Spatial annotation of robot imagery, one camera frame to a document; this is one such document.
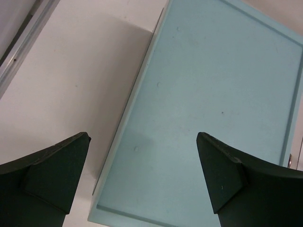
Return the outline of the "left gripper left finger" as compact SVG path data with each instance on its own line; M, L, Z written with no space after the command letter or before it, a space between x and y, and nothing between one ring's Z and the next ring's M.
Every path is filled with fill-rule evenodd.
M91 138L86 132L0 166L2 227L61 227Z

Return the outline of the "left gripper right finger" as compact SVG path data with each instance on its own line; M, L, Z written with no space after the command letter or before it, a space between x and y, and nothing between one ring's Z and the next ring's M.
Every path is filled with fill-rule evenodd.
M223 227L300 227L303 174L200 132L196 144L214 214Z

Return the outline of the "teal makeup organizer box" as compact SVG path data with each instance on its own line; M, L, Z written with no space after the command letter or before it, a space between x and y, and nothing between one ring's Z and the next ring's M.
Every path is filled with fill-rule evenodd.
M240 0L171 0L94 191L109 227L217 227L196 138L286 166L303 37Z

